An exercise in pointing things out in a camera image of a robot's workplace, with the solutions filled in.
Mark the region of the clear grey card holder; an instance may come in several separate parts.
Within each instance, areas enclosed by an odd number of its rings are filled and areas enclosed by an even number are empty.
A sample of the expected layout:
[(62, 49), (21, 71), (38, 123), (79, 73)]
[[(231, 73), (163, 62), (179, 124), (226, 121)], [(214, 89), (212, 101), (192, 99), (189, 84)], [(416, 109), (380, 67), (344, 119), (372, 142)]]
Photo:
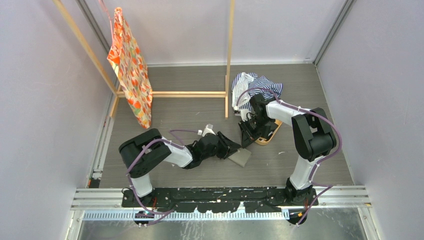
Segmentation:
[(240, 167), (244, 168), (248, 160), (250, 159), (251, 155), (252, 155), (251, 151), (244, 148), (239, 148), (234, 154), (230, 155), (228, 159), (236, 163)]

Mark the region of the yellow oval tray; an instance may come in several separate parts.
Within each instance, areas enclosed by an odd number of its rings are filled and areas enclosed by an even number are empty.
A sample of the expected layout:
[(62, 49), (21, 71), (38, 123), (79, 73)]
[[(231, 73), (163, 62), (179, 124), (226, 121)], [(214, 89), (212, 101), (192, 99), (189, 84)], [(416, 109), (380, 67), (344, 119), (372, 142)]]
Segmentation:
[(268, 134), (268, 136), (266, 138), (264, 137), (259, 137), (255, 143), (260, 145), (260, 146), (266, 146), (270, 143), (270, 141), (273, 139), (273, 137), (275, 136), (275, 134), (277, 133), (277, 131), (279, 130), (280, 126), (283, 124), (282, 121), (276, 119), (270, 128), (270, 132)]

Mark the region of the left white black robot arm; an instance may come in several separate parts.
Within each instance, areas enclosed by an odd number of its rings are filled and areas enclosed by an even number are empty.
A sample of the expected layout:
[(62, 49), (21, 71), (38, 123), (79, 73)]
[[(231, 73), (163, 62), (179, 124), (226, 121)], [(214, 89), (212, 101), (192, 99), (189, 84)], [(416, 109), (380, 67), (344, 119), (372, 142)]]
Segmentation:
[(150, 171), (160, 163), (168, 162), (190, 170), (209, 158), (225, 160), (241, 148), (220, 131), (208, 132), (191, 144), (180, 145), (162, 136), (157, 128), (152, 128), (122, 143), (118, 152), (127, 168), (126, 176), (135, 202), (148, 207), (154, 199)]

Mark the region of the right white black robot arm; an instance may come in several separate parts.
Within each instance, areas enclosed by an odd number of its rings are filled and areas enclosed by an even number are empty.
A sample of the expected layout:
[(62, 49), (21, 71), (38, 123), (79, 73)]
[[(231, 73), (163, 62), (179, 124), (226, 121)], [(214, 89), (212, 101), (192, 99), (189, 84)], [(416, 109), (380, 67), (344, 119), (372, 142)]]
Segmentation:
[(322, 108), (295, 107), (280, 99), (265, 100), (261, 94), (249, 102), (253, 113), (247, 113), (247, 119), (238, 124), (242, 147), (267, 137), (276, 120), (290, 126), (298, 159), (283, 196), (290, 205), (306, 203), (313, 196), (313, 177), (319, 164), (337, 145), (332, 123)]

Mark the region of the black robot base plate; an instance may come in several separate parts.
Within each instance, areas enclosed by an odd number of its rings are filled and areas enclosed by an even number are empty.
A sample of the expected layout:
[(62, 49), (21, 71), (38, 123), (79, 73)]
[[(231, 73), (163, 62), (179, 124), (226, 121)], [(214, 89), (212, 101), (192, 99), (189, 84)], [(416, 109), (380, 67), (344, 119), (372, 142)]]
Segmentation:
[(152, 208), (166, 213), (275, 213), (282, 207), (305, 210), (318, 205), (315, 189), (300, 197), (291, 197), (284, 187), (157, 187), (146, 196), (137, 198), (133, 190), (121, 190), (123, 208)]

